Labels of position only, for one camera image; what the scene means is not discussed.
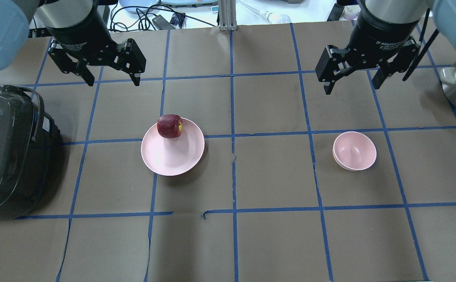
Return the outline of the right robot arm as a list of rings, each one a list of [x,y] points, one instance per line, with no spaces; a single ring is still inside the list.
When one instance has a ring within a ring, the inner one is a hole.
[[[344,49],[328,45],[315,68],[327,95],[339,79],[358,70],[378,68],[375,89],[394,73],[407,80],[435,38],[442,34],[456,50],[456,0],[359,0],[360,13]],[[436,30],[421,47],[412,32],[433,14]]]

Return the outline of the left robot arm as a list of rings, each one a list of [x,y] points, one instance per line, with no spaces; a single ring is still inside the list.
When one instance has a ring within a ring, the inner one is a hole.
[[[61,72],[93,86],[95,77],[88,66],[108,66],[127,73],[139,86],[145,56],[132,38],[116,43],[97,10],[116,4],[116,0],[0,0],[0,70],[14,61],[37,17],[54,38],[47,52]]]

